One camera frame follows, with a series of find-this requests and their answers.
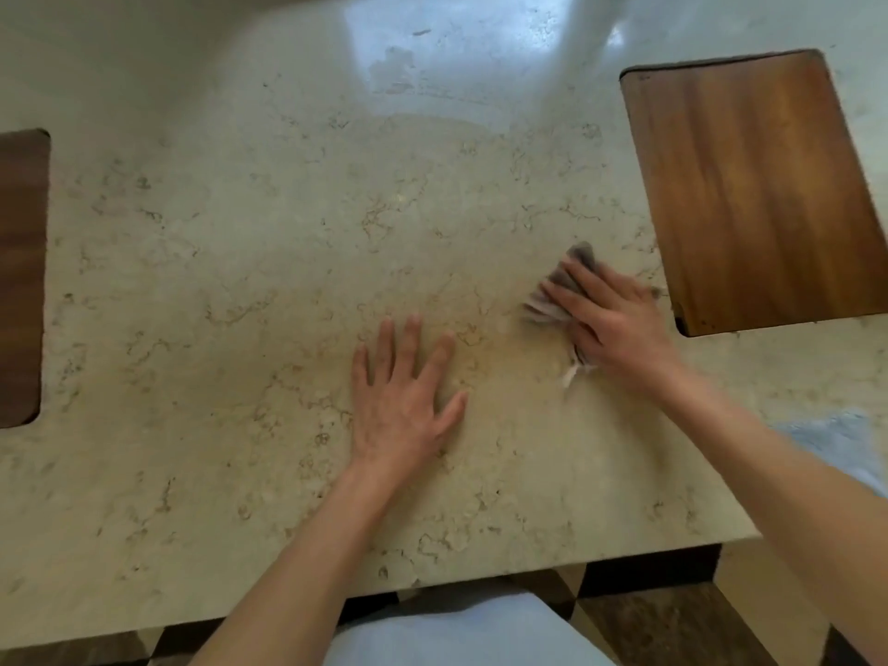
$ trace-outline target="beige marble surface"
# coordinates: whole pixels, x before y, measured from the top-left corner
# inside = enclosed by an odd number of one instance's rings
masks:
[[[823,49],[886,214],[886,16],[0,0],[0,130],[53,144],[43,410],[0,431],[0,648],[226,614],[343,466],[349,355],[386,312],[457,333],[448,387],[472,400],[354,592],[752,534],[645,404],[565,396],[561,337],[515,307],[576,239],[663,284],[626,66]],[[855,405],[883,443],[886,331],[677,340],[769,419]]]

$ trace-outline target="brown wooden board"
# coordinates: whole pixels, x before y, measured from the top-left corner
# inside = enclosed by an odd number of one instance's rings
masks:
[[[0,428],[40,410],[50,137],[0,135]]]
[[[888,246],[822,54],[620,82],[686,335],[888,312]]]

